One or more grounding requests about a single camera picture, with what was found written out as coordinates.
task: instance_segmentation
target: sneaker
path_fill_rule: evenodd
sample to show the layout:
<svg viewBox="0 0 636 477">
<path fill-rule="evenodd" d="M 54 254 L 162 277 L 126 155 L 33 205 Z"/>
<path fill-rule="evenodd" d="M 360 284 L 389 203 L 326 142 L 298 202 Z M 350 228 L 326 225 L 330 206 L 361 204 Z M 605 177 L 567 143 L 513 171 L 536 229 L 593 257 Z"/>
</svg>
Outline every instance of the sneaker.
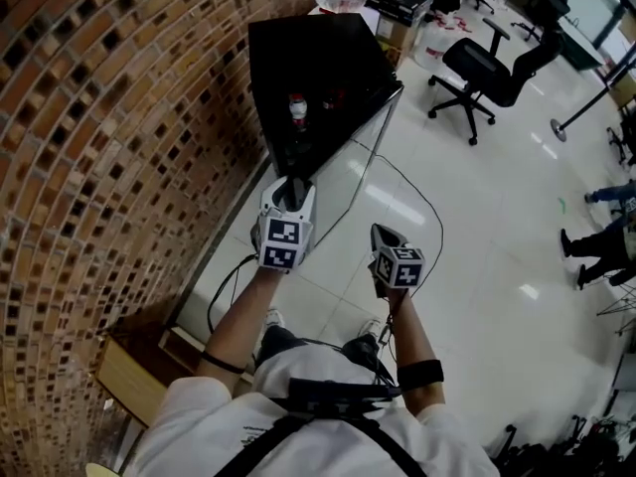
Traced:
<svg viewBox="0 0 636 477">
<path fill-rule="evenodd" d="M 358 337 L 362 337 L 365 334 L 371 334 L 376 341 L 380 339 L 384 324 L 378 319 L 367 320 L 358 332 Z"/>
<path fill-rule="evenodd" d="M 585 265 L 581 265 L 578 268 L 578 273 L 576 274 L 575 278 L 575 284 L 574 284 L 574 289 L 575 290 L 582 290 L 583 286 L 585 285 L 585 283 L 583 281 L 581 281 L 581 278 L 583 277 L 583 275 L 585 274 Z"/>
<path fill-rule="evenodd" d="M 567 237 L 565 230 L 561 230 L 559 232 L 558 239 L 560 243 L 560 250 L 563 257 L 569 258 L 571 256 L 571 252 L 570 252 L 571 242 L 569 241 L 569 238 Z"/>
<path fill-rule="evenodd" d="M 263 329 L 267 330 L 272 325 L 277 325 L 281 329 L 285 328 L 285 320 L 282 317 L 282 313 L 275 307 L 270 307 L 267 310 L 267 316 L 265 316 L 265 321 L 263 322 Z"/>
</svg>

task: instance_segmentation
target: black and white marker cube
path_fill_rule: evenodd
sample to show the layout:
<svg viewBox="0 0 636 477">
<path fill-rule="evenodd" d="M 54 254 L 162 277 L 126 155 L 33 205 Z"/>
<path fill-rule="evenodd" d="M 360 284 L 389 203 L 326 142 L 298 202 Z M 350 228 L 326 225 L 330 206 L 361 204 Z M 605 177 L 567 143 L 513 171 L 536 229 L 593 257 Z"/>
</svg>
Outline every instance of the black and white marker cube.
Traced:
<svg viewBox="0 0 636 477">
<path fill-rule="evenodd" d="M 258 264 L 279 270 L 297 267 L 304 257 L 312 228 L 303 221 L 263 217 Z"/>
<path fill-rule="evenodd" d="M 381 247 L 377 251 L 376 276 L 389 288 L 418 286 L 424 272 L 424 255 L 411 247 Z"/>
</svg>

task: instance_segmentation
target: black pants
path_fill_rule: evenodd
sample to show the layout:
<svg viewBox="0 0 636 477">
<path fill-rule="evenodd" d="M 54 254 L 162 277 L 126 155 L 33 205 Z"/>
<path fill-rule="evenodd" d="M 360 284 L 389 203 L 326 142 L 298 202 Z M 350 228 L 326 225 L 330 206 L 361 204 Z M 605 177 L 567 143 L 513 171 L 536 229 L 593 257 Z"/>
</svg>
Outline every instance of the black pants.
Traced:
<svg viewBox="0 0 636 477">
<path fill-rule="evenodd" d="M 308 344 L 324 345 L 324 343 L 321 343 L 320 341 L 297 338 L 287 329 L 283 329 L 277 325 L 272 325 L 267 329 L 262 338 L 260 351 L 256 358 L 256 368 L 258 368 L 267 359 L 279 354 L 280 352 Z M 379 376 L 391 383 L 394 381 L 391 373 L 389 373 L 378 357 L 380 347 L 378 346 L 376 339 L 371 334 L 365 334 L 359 338 L 352 339 L 340 349 L 337 349 L 336 347 L 332 348 L 334 348 L 334 351 L 340 351 L 354 364 L 362 366 L 373 373 L 378 373 Z"/>
<path fill-rule="evenodd" d="M 569 252 L 572 256 L 598 256 L 600 260 L 587 268 L 579 281 L 591 282 L 610 270 L 619 270 L 629 265 L 622 229 L 605 231 L 600 234 L 573 240 Z"/>
</svg>

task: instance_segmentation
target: black backpack strap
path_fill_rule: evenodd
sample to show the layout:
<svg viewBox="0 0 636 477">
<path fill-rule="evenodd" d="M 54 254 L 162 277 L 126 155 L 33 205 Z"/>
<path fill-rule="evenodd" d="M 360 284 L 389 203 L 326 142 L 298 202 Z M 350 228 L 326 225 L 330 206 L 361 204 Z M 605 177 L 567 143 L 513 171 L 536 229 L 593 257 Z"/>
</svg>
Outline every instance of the black backpack strap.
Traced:
<svg viewBox="0 0 636 477">
<path fill-rule="evenodd" d="M 419 463 L 400 447 L 395 440 L 382 431 L 376 421 L 368 418 L 343 418 L 343 420 L 353 425 L 356 429 L 361 430 L 384 449 L 405 475 L 408 477 L 426 477 Z"/>
<path fill-rule="evenodd" d="M 239 452 L 217 477 L 239 477 L 248 475 L 260 461 L 282 440 L 295 433 L 303 425 L 311 422 L 313 416 L 288 415 L 274 423 L 274 427 L 259 436 L 250 445 Z"/>
</svg>

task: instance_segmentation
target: brick wall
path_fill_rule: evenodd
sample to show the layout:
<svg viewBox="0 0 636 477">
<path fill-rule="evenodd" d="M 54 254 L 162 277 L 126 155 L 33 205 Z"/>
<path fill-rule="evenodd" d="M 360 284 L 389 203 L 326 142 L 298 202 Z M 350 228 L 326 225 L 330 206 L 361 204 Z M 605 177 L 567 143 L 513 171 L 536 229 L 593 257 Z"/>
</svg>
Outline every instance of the brick wall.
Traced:
<svg viewBox="0 0 636 477">
<path fill-rule="evenodd" d="M 0 468 L 82 475 L 100 333 L 169 309 L 263 153 L 247 23 L 313 0 L 0 0 Z"/>
</svg>

